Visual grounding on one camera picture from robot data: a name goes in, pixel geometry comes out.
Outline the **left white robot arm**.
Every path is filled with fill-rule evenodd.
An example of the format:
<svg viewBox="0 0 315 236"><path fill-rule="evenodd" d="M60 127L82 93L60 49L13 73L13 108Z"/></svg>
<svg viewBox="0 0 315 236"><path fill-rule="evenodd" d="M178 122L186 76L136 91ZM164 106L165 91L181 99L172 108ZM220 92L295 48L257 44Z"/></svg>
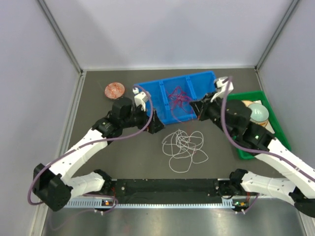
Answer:
<svg viewBox="0 0 315 236"><path fill-rule="evenodd" d="M140 92L134 99L127 97L114 101L108 114L97 120L86 135L65 154L47 165L38 164L33 170L33 181L29 193L34 193L42 204L52 211L59 211L73 198L90 192L106 195L111 191L110 177L101 170L88 175L74 174L97 152L113 141L123 140L123 130L137 127L151 134L164 128L156 110L147 113L146 103L150 97Z"/></svg>

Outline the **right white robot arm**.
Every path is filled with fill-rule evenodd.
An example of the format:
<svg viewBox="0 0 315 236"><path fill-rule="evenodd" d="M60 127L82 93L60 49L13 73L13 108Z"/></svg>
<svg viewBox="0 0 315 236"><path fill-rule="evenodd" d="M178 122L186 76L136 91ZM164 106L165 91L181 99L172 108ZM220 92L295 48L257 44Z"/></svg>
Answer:
<svg viewBox="0 0 315 236"><path fill-rule="evenodd" d="M315 170L288 150L265 127L251 121L252 111L240 100L223 100L214 93L189 103L198 120L210 120L236 148L277 170L283 178L271 178L237 169L229 177L230 190L268 195L315 216Z"/></svg>

